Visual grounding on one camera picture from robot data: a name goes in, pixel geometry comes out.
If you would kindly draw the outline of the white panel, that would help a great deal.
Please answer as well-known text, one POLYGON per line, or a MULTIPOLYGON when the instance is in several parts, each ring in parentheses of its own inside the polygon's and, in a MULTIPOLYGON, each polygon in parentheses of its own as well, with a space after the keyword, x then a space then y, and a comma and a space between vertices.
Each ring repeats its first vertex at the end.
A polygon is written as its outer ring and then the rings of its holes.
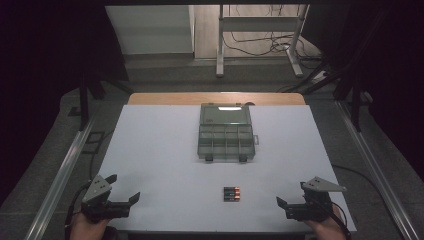
POLYGON ((122 53, 191 54, 194 6, 106 6, 122 53))

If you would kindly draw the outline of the floor socket plate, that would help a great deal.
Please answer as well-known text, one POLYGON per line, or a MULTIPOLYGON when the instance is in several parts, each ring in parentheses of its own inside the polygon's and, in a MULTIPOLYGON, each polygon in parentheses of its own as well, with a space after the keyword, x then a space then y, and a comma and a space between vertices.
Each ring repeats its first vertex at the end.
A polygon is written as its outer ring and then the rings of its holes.
POLYGON ((97 154, 105 136, 104 131, 90 132, 83 146, 83 154, 97 154))

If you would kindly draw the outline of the person's right hand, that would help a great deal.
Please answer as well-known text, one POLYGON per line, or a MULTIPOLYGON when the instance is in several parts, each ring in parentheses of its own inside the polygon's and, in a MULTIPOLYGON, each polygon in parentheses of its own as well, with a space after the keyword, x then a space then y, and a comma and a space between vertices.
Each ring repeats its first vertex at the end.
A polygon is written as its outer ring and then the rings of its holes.
POLYGON ((307 220, 305 224, 312 229, 317 240, 346 240, 342 229, 332 218, 322 222, 307 220))

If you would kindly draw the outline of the wooden table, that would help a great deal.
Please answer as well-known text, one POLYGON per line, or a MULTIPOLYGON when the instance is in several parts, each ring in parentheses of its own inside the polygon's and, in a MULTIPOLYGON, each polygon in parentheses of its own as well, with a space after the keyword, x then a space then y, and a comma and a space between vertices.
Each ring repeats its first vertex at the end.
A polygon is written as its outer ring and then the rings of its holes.
POLYGON ((175 93, 134 93, 129 105, 201 105, 202 103, 254 103, 260 106, 305 105, 299 93, 259 92, 175 92, 175 93))

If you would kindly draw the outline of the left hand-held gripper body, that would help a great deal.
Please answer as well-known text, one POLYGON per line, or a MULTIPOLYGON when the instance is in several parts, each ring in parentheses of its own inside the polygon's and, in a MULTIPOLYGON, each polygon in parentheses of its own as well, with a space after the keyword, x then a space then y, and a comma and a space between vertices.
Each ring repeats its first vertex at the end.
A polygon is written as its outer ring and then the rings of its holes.
POLYGON ((101 175, 97 175, 85 193, 81 211, 91 223, 103 219, 126 218, 129 216, 129 202, 111 202, 108 200, 112 186, 101 175))

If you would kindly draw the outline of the white metal desk frame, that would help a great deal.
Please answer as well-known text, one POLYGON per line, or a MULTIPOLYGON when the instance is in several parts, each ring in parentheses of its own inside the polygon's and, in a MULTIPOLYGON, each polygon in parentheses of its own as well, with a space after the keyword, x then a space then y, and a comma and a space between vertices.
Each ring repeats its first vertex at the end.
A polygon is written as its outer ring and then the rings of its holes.
POLYGON ((245 17, 223 15, 223 6, 220 6, 218 25, 218 46, 216 57, 216 76, 224 75, 224 36, 225 32, 291 32, 293 38, 290 45, 285 47, 285 53, 290 61, 296 77, 302 77, 300 61, 295 56, 295 50, 304 24, 308 5, 301 4, 299 15, 296 17, 245 17))

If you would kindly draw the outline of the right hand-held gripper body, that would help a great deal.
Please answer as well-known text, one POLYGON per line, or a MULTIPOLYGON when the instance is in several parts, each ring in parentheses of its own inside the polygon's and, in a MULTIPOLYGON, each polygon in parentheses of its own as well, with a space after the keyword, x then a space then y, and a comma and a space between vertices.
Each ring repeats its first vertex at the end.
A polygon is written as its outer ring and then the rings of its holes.
POLYGON ((322 222, 333 213, 330 192, 344 192, 347 188, 315 176, 305 184, 303 204, 288 204, 288 219, 322 222))

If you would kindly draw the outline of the person's left hand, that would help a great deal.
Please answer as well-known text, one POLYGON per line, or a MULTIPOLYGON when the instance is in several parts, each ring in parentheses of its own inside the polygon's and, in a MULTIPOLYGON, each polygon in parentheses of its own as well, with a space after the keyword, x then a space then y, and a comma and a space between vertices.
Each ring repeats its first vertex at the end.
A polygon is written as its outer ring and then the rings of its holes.
POLYGON ((108 223, 106 219, 91 223, 83 213, 78 213, 71 221, 70 240, 101 240, 108 223))

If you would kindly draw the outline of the metal floor rail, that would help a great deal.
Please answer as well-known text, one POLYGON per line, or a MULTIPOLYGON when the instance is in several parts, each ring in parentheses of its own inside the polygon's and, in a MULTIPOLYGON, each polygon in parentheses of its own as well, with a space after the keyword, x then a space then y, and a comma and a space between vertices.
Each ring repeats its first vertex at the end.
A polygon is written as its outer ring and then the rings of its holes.
POLYGON ((395 225, 398 227, 402 237, 405 240, 424 240, 421 238, 416 229, 414 228, 412 221, 407 214, 404 206, 400 199, 397 197, 392 187, 390 186, 387 178, 385 177, 382 169, 378 165, 378 162, 366 142, 364 136, 359 132, 350 120, 349 109, 340 101, 334 102, 337 110, 339 111, 345 125, 352 136, 352 139, 357 146, 365 165, 367 166, 374 183, 379 190, 384 203, 387 205, 390 215, 393 217, 395 225))
POLYGON ((24 240, 42 239, 96 118, 97 113, 94 113, 77 132, 24 240))

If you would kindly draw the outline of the white table sheet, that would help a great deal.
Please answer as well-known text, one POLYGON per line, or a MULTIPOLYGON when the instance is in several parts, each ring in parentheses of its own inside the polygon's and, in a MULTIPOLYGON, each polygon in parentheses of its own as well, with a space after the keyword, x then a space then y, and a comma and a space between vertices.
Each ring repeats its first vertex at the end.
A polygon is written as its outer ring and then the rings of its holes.
POLYGON ((300 182, 337 180, 307 105, 253 106, 254 159, 207 163, 197 154, 197 106, 127 105, 100 175, 116 174, 110 198, 140 193, 120 230, 135 232, 306 233, 289 220, 276 197, 300 203, 300 182), (239 187, 240 201, 225 202, 224 187, 239 187))

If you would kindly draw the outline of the grey clear compartment storage box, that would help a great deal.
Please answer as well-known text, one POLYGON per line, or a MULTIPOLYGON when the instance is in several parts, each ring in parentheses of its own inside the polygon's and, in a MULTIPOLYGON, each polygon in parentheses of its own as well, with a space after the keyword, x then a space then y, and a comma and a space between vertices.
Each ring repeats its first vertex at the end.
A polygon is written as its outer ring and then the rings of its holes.
POLYGON ((202 104, 197 153, 206 162, 252 160, 256 149, 249 106, 202 104))

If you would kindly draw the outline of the black stand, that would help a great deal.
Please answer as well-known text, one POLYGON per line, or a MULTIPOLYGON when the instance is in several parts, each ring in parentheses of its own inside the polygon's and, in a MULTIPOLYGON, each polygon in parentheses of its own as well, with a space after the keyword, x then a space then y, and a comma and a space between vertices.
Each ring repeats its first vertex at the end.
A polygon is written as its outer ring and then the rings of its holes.
POLYGON ((327 84, 340 79, 341 82, 337 85, 336 89, 333 92, 333 97, 335 100, 344 100, 349 92, 352 92, 352 101, 351 101, 351 112, 350 119, 351 123, 355 127, 355 129, 360 132, 360 124, 359 124, 359 110, 361 106, 360 100, 360 79, 359 75, 356 73, 358 69, 358 64, 350 61, 341 69, 330 73, 325 76, 323 80, 318 83, 313 84, 307 89, 303 90, 303 94, 310 94, 314 91, 326 86, 327 84))
POLYGON ((120 83, 118 80, 112 78, 100 70, 92 70, 89 73, 89 78, 86 78, 85 75, 82 75, 79 85, 81 130, 83 130, 88 125, 89 121, 88 93, 91 93, 95 99, 103 99, 106 95, 106 91, 101 84, 102 81, 108 82, 128 95, 134 93, 133 89, 125 86, 123 83, 120 83))

